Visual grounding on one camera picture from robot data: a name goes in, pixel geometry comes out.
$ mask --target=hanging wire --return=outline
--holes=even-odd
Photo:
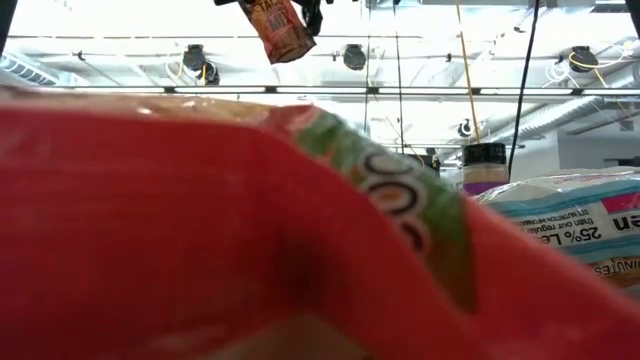
[[[464,58],[464,73],[467,78],[467,92],[469,93],[469,103],[471,104],[471,117],[473,118],[473,129],[476,134],[476,142],[480,144],[480,130],[478,129],[478,118],[476,117],[476,106],[473,101],[471,87],[471,74],[469,73],[469,58],[467,57],[467,47],[464,41],[464,31],[462,30],[462,11],[460,11],[460,0],[456,0],[456,11],[458,13],[458,26],[460,27],[460,43],[462,44],[462,57]]]
[[[369,22],[367,23],[367,25],[369,26],[369,29],[367,29],[367,70],[364,78],[366,82],[364,93],[364,133],[367,135],[369,135],[370,133],[368,129],[369,123],[367,122],[367,118],[369,116],[369,64],[371,63],[371,8],[371,3],[369,3]]]
[[[396,0],[393,0],[393,20],[395,24],[396,31],[396,57],[398,60],[398,100],[400,100],[400,144],[402,147],[400,148],[402,151],[402,155],[404,155],[404,116],[402,116],[402,69],[400,66],[400,38],[398,36],[398,16],[396,14]]]
[[[524,101],[524,88],[527,86],[527,75],[529,74],[529,64],[531,63],[531,53],[533,52],[533,43],[536,37],[536,25],[538,24],[538,13],[540,12],[540,0],[536,0],[533,5],[533,20],[531,21],[531,35],[529,36],[529,45],[527,46],[527,57],[524,60],[524,68],[522,70],[522,82],[520,83],[520,94],[518,95],[518,109],[516,110],[516,122],[513,128],[513,141],[511,142],[511,151],[509,152],[509,180],[511,180],[511,169],[513,168],[513,156],[516,152],[516,144],[518,142],[518,133],[520,132],[520,117],[522,116],[522,102]]]

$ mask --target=snack package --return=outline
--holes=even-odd
[[[477,200],[640,298],[637,168],[565,170],[496,188]]]
[[[289,0],[239,0],[238,4],[258,32],[271,64],[297,60],[316,46]]]
[[[187,104],[211,102],[182,97],[181,117],[153,113],[166,96],[13,96],[3,358],[637,352],[633,302],[320,109],[216,102],[198,118]]]

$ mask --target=jar lid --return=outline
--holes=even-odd
[[[462,149],[462,166],[507,163],[507,148],[502,143],[467,145]]]

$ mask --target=blue and white package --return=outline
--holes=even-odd
[[[477,200],[640,298],[640,169],[568,170]]]

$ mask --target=ceiling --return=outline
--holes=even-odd
[[[603,0],[598,1],[599,6],[604,2],[616,3]],[[605,81],[638,61],[640,42],[629,14],[620,13],[615,7],[607,10],[594,6],[541,12],[527,87],[544,87],[545,91],[602,88],[593,71],[567,71],[569,78],[563,65],[554,67],[558,55],[572,46],[588,45],[601,64],[610,63],[600,69]],[[394,14],[389,6],[369,11],[363,2],[342,0],[323,4],[322,12],[324,22],[316,38],[317,46],[298,61],[272,66],[237,4],[216,7],[212,0],[19,0],[5,55],[50,75],[57,86],[194,86],[188,75],[175,75],[186,46],[202,44],[207,58],[218,67],[221,88],[259,85],[393,89],[376,95],[366,94],[365,90],[324,94],[309,88],[289,94],[245,94],[243,88],[228,91],[227,95],[209,96],[275,105],[314,103],[342,115],[356,128],[364,128],[366,122],[371,137],[387,144],[399,143],[397,132],[401,129],[407,143],[466,143],[457,128],[472,117],[471,106],[465,90],[455,95],[448,92],[466,87],[454,6],[425,6],[415,0],[403,0]],[[530,15],[526,7],[463,7],[474,88],[520,86]],[[343,64],[341,55],[347,44],[359,44],[365,52],[369,50],[364,70],[353,71]],[[81,51],[86,61],[78,58]],[[6,72],[0,76],[0,83],[29,84]],[[432,87],[439,89],[435,91],[437,95],[421,93]],[[476,94],[475,110],[482,136],[513,122],[516,94]],[[571,100],[555,97],[552,92],[545,94],[525,96],[523,112],[535,114],[547,104]],[[585,122],[616,115],[615,109],[594,109],[592,115],[563,126],[571,131]],[[402,127],[397,121],[401,116]],[[606,128],[592,134],[605,136],[602,129]],[[606,136],[618,133],[611,130]],[[589,136],[589,132],[576,136]]]

